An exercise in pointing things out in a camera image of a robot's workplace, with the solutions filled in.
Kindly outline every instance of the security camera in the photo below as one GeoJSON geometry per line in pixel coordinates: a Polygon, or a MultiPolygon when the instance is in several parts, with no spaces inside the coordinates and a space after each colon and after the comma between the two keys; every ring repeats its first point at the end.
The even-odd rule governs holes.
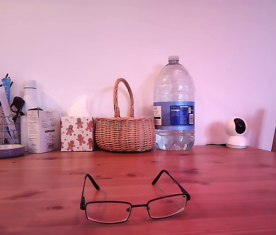
{"type": "Polygon", "coordinates": [[[228,148],[246,148],[247,139],[243,135],[247,131],[247,123],[242,118],[232,117],[227,121],[226,132],[229,138],[226,142],[228,148]]]}

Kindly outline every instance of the camera lens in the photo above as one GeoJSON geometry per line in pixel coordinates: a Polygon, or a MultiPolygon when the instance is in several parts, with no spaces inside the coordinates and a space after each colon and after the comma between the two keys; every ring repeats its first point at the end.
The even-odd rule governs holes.
{"type": "Polygon", "coordinates": [[[246,131],[246,124],[242,119],[235,118],[234,122],[235,122],[236,132],[238,134],[242,134],[246,131]]]}

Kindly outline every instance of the tissue box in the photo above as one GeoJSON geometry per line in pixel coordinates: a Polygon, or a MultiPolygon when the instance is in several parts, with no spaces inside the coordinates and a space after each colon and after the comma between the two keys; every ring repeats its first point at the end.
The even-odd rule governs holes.
{"type": "Polygon", "coordinates": [[[92,117],[61,117],[61,151],[93,151],[92,117]]]}
{"type": "Polygon", "coordinates": [[[54,113],[28,110],[28,152],[46,153],[58,149],[58,130],[54,113]]]}

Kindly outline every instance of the black glasses frame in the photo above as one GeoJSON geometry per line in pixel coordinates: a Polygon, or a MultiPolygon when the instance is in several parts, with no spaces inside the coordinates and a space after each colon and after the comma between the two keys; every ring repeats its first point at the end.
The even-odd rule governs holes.
{"type": "Polygon", "coordinates": [[[91,177],[90,174],[86,174],[85,175],[85,180],[84,180],[84,187],[83,187],[83,191],[81,193],[81,199],[80,199],[80,209],[85,211],[85,214],[86,214],[86,218],[90,221],[93,221],[93,222],[97,222],[97,223],[103,223],[103,224],[117,224],[117,223],[122,223],[122,222],[125,222],[129,219],[130,217],[130,214],[132,212],[132,208],[135,208],[135,207],[146,207],[147,208],[147,211],[148,211],[148,214],[150,216],[150,218],[152,219],[163,219],[163,218],[167,218],[167,217],[170,217],[170,216],[173,216],[175,214],[171,214],[171,215],[168,215],[168,216],[165,216],[165,217],[160,217],[160,218],[155,218],[155,217],[152,217],[150,215],[150,212],[149,212],[149,203],[153,202],[153,201],[156,201],[156,200],[159,200],[159,199],[163,199],[163,198],[167,198],[167,197],[173,197],[173,196],[185,196],[186,197],[186,204],[185,204],[185,207],[187,205],[187,201],[190,200],[190,194],[168,173],[167,170],[162,170],[158,175],[157,177],[154,179],[154,181],[152,181],[152,185],[155,185],[156,182],[159,180],[159,178],[161,177],[161,175],[163,173],[166,173],[176,184],[177,186],[181,189],[182,193],[179,193],[179,194],[171,194],[171,195],[167,195],[167,196],[163,196],[163,197],[158,197],[158,198],[154,198],[154,199],[151,199],[150,201],[147,202],[147,204],[138,204],[138,205],[133,205],[131,204],[130,202],[125,202],[125,201],[90,201],[90,202],[87,202],[86,203],[86,199],[84,197],[84,191],[85,191],[85,184],[86,184],[86,179],[89,178],[90,181],[92,182],[93,186],[95,187],[96,190],[100,190],[100,187],[99,185],[94,181],[94,179],[91,177]],[[87,204],[93,204],[93,203],[123,203],[123,204],[128,204],[130,206],[130,211],[129,211],[129,214],[128,214],[128,217],[123,220],[123,221],[118,221],[118,222],[101,222],[101,221],[95,221],[95,220],[91,220],[88,218],[87,216],[87,211],[86,211],[86,206],[87,204]]]}

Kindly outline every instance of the blue label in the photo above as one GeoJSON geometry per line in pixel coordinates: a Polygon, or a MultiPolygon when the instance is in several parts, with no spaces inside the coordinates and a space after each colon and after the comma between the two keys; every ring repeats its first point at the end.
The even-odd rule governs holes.
{"type": "Polygon", "coordinates": [[[193,101],[154,102],[156,129],[189,130],[194,129],[193,101]]]}

